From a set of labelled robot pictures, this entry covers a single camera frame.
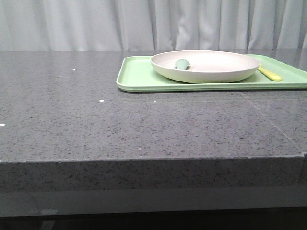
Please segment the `yellow plastic fork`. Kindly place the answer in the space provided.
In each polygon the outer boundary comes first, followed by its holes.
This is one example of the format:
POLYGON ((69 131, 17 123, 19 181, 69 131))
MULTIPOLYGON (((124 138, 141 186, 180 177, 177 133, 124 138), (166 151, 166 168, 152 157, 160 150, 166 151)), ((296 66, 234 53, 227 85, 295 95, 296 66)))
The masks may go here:
POLYGON ((272 81, 282 81, 282 77, 280 75, 264 68, 262 64, 259 65, 258 71, 272 81))

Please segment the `sage green spoon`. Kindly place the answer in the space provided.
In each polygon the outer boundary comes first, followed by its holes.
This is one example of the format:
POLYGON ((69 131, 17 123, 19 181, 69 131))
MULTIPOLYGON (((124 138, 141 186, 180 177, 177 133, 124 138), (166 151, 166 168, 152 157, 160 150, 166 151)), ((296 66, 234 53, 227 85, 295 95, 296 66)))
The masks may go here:
POLYGON ((190 67, 190 63, 185 59, 179 59, 175 62, 175 68, 179 70, 187 70, 190 67))

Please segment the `white round plate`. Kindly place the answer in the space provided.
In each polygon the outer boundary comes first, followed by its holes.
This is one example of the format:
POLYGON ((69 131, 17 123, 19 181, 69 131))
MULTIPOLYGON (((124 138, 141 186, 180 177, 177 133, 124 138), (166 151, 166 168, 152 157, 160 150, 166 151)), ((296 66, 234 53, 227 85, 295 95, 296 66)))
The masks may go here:
POLYGON ((154 70, 160 75, 188 83, 229 83, 253 75, 260 62, 248 55, 213 50, 180 50, 156 54, 151 57, 154 70), (175 62, 185 59, 187 70, 175 68, 175 62))

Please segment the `white curtain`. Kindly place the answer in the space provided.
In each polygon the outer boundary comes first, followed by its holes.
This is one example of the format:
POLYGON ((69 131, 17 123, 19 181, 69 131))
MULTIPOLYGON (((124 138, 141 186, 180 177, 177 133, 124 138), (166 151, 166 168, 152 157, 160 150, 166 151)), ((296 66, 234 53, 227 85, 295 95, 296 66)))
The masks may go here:
POLYGON ((307 46, 304 0, 3 0, 2 51, 307 46))

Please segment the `light green tray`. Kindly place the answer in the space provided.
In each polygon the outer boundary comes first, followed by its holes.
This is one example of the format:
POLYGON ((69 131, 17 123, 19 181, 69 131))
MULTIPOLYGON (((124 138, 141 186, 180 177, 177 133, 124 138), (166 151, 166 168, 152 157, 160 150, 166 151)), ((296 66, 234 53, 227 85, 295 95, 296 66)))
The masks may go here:
POLYGON ((265 55, 250 54, 262 66, 282 77, 272 81, 257 71, 245 80, 232 83, 184 83, 158 74, 150 63, 150 56, 132 56, 123 60, 117 86, 126 92, 188 92, 231 90, 305 90, 307 73, 265 55))

